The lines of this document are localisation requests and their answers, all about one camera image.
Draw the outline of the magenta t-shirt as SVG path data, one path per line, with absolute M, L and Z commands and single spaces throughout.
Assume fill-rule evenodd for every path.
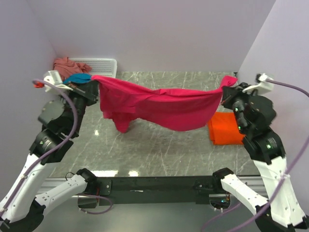
M 131 121 L 138 118 L 173 131 L 196 130 L 206 126 L 217 111 L 224 87 L 231 87 L 237 78 L 224 76 L 215 90 L 149 88 L 106 76 L 94 75 L 98 82 L 100 109 L 116 129 L 127 132 Z

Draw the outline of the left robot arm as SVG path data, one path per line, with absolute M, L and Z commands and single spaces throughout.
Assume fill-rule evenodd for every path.
M 86 107 L 98 101 L 96 81 L 68 86 L 68 97 L 76 108 L 77 118 L 63 97 L 44 106 L 38 117 L 42 131 L 31 145 L 18 179 L 0 202 L 2 232 L 32 232 L 48 213 L 72 196 L 99 192 L 98 178 L 83 168 L 59 186 L 38 193 L 45 179 L 73 145 L 72 139 L 79 136 Z

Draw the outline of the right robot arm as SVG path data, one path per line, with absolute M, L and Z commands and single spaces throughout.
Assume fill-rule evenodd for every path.
M 309 217 L 295 196 L 281 138 L 270 124 L 276 117 L 273 102 L 257 86 L 241 83 L 223 87 L 222 106 L 233 111 L 238 130 L 251 160 L 263 180 L 267 197 L 252 190 L 228 168 L 212 175 L 212 188 L 232 194 L 253 217 L 232 228 L 233 232 L 255 222 L 262 232 L 294 232 L 309 228 Z

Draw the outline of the teal blue t-shirt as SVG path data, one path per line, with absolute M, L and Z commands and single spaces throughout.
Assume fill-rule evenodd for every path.
M 85 84 L 91 81 L 91 75 L 87 73 L 75 73 L 66 78 L 63 84 L 75 83 L 75 84 Z

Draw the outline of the folded orange t-shirt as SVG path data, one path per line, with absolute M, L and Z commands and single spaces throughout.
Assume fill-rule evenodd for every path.
M 244 135 L 239 132 L 233 113 L 216 112 L 208 122 L 213 145 L 243 145 Z

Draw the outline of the white plastic basket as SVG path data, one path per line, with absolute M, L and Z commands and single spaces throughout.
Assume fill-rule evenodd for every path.
M 113 58 L 70 58 L 79 63 L 85 63 L 92 68 L 90 75 L 116 77 L 117 61 Z

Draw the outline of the salmon pink t-shirt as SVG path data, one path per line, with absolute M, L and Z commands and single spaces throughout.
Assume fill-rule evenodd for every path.
M 54 60 L 54 70 L 59 72 L 61 79 L 64 81 L 73 74 L 89 73 L 92 68 L 86 63 L 75 62 L 68 57 L 64 57 Z

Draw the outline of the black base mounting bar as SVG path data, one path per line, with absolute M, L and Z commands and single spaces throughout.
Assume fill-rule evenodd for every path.
M 85 194 L 111 199 L 114 204 L 210 204 L 210 196 L 225 196 L 212 176 L 98 177 Z

